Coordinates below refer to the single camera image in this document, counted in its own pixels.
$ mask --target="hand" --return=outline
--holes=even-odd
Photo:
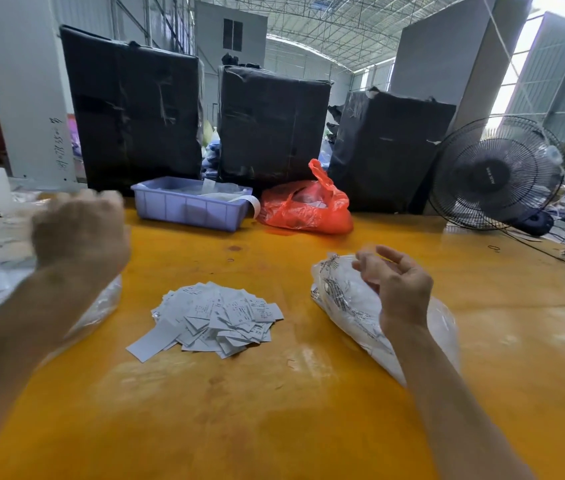
[[[387,246],[376,246],[376,253],[359,251],[352,266],[380,296],[382,332],[389,338],[403,325],[428,330],[431,276],[412,258]]]
[[[60,193],[32,223],[39,269],[78,273],[79,278],[104,287],[129,260],[123,198],[118,192]]]

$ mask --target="pile of paper labels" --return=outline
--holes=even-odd
[[[271,325],[283,319],[275,303],[212,282],[170,291],[151,315],[156,326],[127,347],[141,362],[176,344],[226,358],[249,344],[271,342]]]

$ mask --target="fan logo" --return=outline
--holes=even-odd
[[[489,175],[489,181],[491,182],[491,184],[495,185],[495,178],[491,174],[491,169],[489,167],[486,168],[486,174]]]

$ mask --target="yellow table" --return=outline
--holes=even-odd
[[[564,263],[503,235],[443,234],[434,217],[363,214],[327,237],[127,212],[118,311],[34,375],[0,436],[0,479],[435,478],[407,392],[309,297],[312,264],[372,242],[431,272],[471,389],[540,478],[565,479]],[[166,291],[209,280],[278,303],[273,341],[226,360],[125,350]]]

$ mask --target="fan grille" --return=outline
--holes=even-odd
[[[486,122],[474,121],[440,144],[430,194],[440,215],[478,230],[502,229],[506,221],[539,212],[562,183],[537,123],[518,116],[503,117],[498,128],[485,128]]]

